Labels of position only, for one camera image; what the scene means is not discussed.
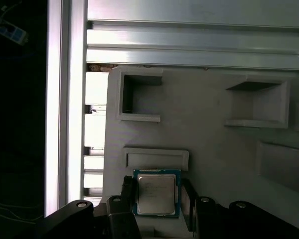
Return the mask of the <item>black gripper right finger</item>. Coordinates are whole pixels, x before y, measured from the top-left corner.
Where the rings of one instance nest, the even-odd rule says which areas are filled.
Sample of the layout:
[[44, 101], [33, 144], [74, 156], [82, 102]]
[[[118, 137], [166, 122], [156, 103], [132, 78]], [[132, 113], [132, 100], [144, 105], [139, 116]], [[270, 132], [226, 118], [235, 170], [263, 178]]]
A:
[[246, 201], [223, 207], [181, 181], [181, 211], [196, 239], [299, 239], [299, 229]]

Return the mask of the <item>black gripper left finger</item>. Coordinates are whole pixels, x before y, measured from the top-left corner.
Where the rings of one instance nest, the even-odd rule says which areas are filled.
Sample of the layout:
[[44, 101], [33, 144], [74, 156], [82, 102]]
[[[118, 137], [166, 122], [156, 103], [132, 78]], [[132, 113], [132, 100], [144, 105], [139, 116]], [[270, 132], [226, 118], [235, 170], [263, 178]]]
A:
[[23, 239], [140, 239], [132, 207], [136, 180], [125, 176], [121, 193], [105, 203], [75, 200], [22, 233]]

